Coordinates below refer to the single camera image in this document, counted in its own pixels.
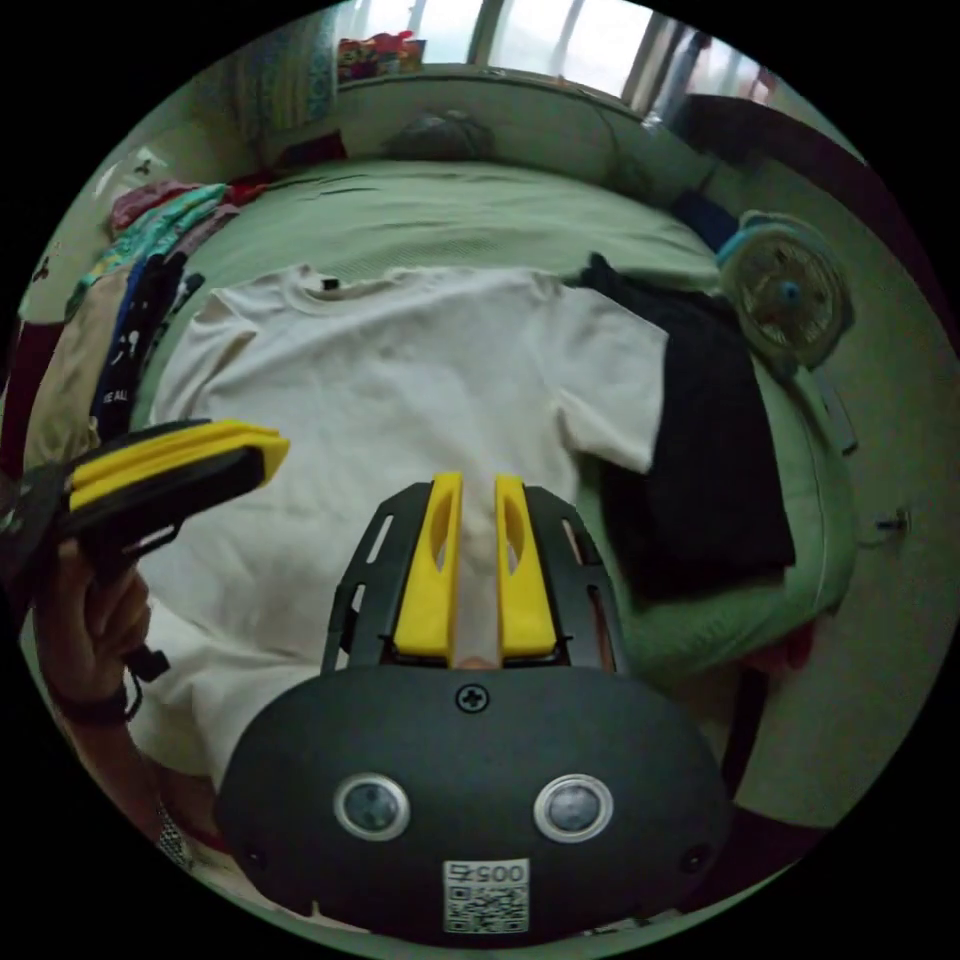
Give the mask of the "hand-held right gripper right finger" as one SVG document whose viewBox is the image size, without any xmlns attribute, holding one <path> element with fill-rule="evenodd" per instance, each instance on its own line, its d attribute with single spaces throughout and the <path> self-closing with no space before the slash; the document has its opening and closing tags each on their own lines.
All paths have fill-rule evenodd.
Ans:
<svg viewBox="0 0 960 960">
<path fill-rule="evenodd" d="M 497 475 L 494 504 L 499 655 L 508 666 L 551 655 L 556 633 L 521 478 Z"/>
</svg>

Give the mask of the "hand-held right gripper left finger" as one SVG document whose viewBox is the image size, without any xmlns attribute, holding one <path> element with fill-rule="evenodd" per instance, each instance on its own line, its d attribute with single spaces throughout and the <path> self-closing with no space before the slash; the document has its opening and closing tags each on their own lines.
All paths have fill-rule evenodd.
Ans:
<svg viewBox="0 0 960 960">
<path fill-rule="evenodd" d="M 402 657 L 452 665 L 457 624 L 463 477 L 433 477 L 394 630 Z"/>
</svg>

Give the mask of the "person's left hand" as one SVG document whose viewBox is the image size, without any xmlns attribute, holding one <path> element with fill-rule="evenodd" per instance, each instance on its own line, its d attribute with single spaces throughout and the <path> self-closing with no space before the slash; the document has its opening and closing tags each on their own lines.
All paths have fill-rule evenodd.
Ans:
<svg viewBox="0 0 960 960">
<path fill-rule="evenodd" d="M 34 603 L 38 661 L 54 705 L 88 727 L 124 724 L 138 708 L 128 700 L 125 658 L 146 639 L 149 593 L 132 568 L 100 585 L 79 544 L 59 546 Z"/>
</svg>

